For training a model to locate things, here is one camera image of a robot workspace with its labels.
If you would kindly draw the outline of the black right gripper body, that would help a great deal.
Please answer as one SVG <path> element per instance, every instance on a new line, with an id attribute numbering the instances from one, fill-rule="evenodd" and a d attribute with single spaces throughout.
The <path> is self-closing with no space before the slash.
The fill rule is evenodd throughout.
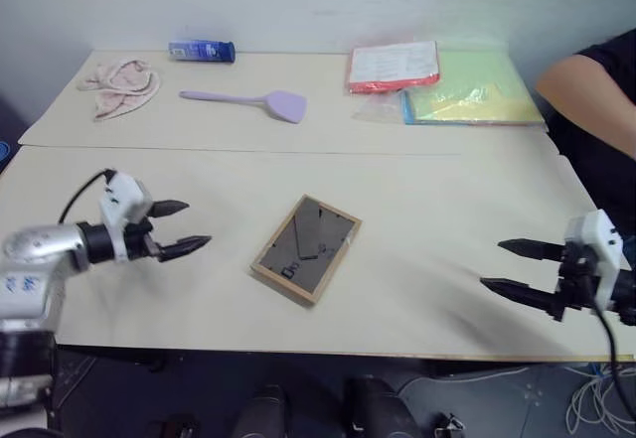
<path id="1" fill-rule="evenodd" d="M 569 241 L 563 248 L 549 315 L 561 321 L 566 308 L 594 309 L 598 256 L 591 246 Z"/>

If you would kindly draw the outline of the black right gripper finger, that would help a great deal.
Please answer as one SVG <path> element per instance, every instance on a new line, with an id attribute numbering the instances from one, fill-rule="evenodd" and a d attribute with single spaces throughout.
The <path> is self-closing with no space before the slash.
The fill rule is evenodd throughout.
<path id="1" fill-rule="evenodd" d="M 543 310 L 553 316 L 555 294 L 534 289 L 526 283 L 506 278 L 481 278 L 482 285 L 490 291 L 518 304 Z"/>
<path id="2" fill-rule="evenodd" d="M 555 262 L 561 262 L 564 249 L 561 244 L 527 238 L 506 239 L 499 241 L 497 245 L 521 257 Z"/>

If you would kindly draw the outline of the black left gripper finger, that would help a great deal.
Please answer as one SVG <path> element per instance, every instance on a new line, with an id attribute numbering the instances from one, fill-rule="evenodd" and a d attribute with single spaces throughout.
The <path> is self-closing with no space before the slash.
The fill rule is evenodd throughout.
<path id="1" fill-rule="evenodd" d="M 178 200 L 163 200 L 154 202 L 151 206 L 151 216 L 154 219 L 171 216 L 178 213 L 190 205 Z"/>
<path id="2" fill-rule="evenodd" d="M 166 262 L 189 255 L 204 247 L 211 239 L 210 235 L 192 235 L 178 239 L 169 245 L 158 245 L 157 260 Z"/>

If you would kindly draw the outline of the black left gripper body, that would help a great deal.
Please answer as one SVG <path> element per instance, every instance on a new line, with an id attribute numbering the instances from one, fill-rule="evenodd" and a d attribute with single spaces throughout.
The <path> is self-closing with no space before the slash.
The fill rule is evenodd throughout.
<path id="1" fill-rule="evenodd" d="M 129 222 L 123 231 L 126 254 L 129 261 L 152 257 L 160 260 L 160 246 L 151 237 L 154 226 L 148 218 Z"/>

